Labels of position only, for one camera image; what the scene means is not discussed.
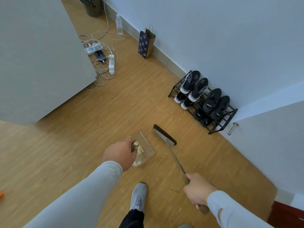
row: plastic bottle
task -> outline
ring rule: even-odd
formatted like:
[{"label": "plastic bottle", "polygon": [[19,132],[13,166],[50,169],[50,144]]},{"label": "plastic bottle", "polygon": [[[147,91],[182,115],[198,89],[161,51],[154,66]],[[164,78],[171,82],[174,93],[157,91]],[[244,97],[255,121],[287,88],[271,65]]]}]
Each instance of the plastic bottle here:
[{"label": "plastic bottle", "polygon": [[117,34],[122,35],[123,34],[123,22],[121,21],[120,15],[116,15],[116,28],[117,28]]}]

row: black shoe rack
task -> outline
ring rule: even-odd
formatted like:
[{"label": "black shoe rack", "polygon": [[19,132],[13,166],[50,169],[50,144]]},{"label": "black shoe rack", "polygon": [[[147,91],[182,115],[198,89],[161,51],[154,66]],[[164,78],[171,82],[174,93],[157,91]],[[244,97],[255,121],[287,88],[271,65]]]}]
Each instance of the black shoe rack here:
[{"label": "black shoe rack", "polygon": [[[186,76],[185,75],[178,83],[176,83],[174,85],[174,87],[172,88],[170,94],[168,95],[168,97],[175,97],[179,92],[180,92],[180,86],[181,84],[184,82],[184,80],[186,79]],[[197,109],[201,109],[202,111],[203,110],[203,107],[202,105],[204,104],[206,98],[207,98],[207,95],[208,93],[211,91],[211,89],[208,87],[208,91],[205,91],[201,97],[199,98],[199,100],[197,102],[195,102],[193,104],[193,106],[191,106],[189,109],[187,109],[187,111],[193,116],[193,114],[195,113],[195,111]],[[229,107],[227,108],[227,110],[225,111],[226,113],[221,117],[221,119],[219,121],[214,121],[210,114],[205,113],[208,115],[209,118],[211,118],[212,122],[209,126],[206,127],[207,130],[209,130],[209,133],[208,134],[212,134],[212,133],[215,133],[215,132],[219,132],[219,131],[222,131],[226,128],[226,126],[228,125],[228,123],[231,121],[231,119],[234,117],[234,115],[236,114],[238,109],[234,109],[233,107],[231,107],[229,105]]]}]

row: gray shoe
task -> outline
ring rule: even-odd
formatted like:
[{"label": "gray shoe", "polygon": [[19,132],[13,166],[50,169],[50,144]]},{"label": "gray shoe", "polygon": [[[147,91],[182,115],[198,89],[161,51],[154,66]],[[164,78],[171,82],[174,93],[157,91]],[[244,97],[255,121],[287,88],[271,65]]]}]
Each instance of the gray shoe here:
[{"label": "gray shoe", "polygon": [[178,228],[192,228],[192,226],[184,224],[184,225],[179,226]]},{"label": "gray shoe", "polygon": [[135,186],[132,192],[130,210],[137,209],[143,212],[145,207],[146,192],[147,186],[145,183],[140,182]]}]

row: person's left hand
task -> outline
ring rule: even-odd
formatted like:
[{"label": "person's left hand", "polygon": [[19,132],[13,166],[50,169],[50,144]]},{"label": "person's left hand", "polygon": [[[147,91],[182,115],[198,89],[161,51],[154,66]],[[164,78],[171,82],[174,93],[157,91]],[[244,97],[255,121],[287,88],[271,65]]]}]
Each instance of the person's left hand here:
[{"label": "person's left hand", "polygon": [[115,161],[121,165],[124,172],[127,171],[135,161],[138,149],[138,147],[135,147],[132,151],[131,143],[133,143],[133,140],[131,137],[128,137],[123,141],[110,145],[105,149],[101,158],[101,163]]}]

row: person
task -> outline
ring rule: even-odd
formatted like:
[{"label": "person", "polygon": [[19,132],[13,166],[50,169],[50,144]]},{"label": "person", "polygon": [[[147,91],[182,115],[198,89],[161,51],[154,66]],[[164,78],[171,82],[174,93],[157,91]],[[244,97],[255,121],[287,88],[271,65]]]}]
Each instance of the person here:
[{"label": "person", "polygon": [[[135,161],[137,148],[131,151],[132,139],[126,138],[110,145],[104,152],[101,165],[87,178],[65,192],[24,228],[94,228],[103,204],[112,188]],[[184,192],[193,204],[208,205],[222,228],[269,228],[272,227],[236,201],[219,191],[200,174],[187,174],[190,183]],[[122,220],[120,228],[142,228],[146,184],[138,183],[131,196],[131,207]],[[191,228],[181,225],[179,228]]]}]

